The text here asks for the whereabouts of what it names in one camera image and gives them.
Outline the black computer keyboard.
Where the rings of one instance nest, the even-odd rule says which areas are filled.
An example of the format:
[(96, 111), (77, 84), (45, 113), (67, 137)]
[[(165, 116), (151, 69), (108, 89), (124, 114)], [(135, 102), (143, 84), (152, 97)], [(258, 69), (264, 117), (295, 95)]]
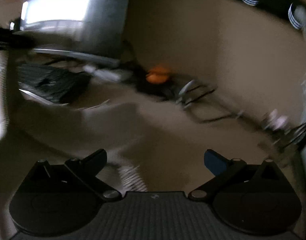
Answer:
[(53, 66), (22, 64), (17, 70), (20, 89), (57, 104), (76, 101), (88, 90), (91, 80), (84, 72)]

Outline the white monitor stand base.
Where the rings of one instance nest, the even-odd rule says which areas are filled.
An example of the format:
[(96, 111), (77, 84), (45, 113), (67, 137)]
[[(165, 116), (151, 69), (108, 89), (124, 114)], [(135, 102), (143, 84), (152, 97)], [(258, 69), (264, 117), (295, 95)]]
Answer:
[(105, 68), (100, 69), (91, 64), (84, 65), (82, 69), (86, 73), (107, 82), (122, 82), (128, 80), (132, 76), (132, 73), (126, 70)]

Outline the orange round object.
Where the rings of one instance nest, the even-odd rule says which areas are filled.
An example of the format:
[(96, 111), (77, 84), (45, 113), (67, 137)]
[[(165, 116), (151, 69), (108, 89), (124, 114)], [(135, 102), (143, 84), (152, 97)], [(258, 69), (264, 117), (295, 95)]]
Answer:
[(162, 66), (156, 66), (148, 71), (146, 80), (152, 84), (162, 84), (169, 80), (171, 71)]

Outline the curved black computer monitor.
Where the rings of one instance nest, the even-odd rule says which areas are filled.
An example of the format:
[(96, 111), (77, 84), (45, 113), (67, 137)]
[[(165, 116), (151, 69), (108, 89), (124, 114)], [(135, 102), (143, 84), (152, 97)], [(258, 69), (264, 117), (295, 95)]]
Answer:
[(34, 51), (116, 67), (128, 0), (25, 0), (21, 30)]

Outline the beige ribbed knit garment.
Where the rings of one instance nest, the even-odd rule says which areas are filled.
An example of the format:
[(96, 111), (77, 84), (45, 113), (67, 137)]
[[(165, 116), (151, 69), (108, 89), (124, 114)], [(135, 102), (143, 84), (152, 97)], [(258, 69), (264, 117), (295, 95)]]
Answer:
[(0, 197), (12, 196), (39, 159), (61, 164), (99, 149), (107, 153), (103, 181), (124, 192), (188, 191), (193, 183), (194, 145), (169, 117), (133, 102), (73, 108), (19, 99), (1, 107)]

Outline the small pink flower ornament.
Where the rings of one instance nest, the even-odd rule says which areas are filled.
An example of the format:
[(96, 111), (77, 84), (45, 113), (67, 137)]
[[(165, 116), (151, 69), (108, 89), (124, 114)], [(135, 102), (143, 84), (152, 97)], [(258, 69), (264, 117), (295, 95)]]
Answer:
[(270, 131), (286, 131), (289, 127), (289, 118), (287, 115), (280, 115), (277, 109), (266, 113), (261, 121), (261, 128)]

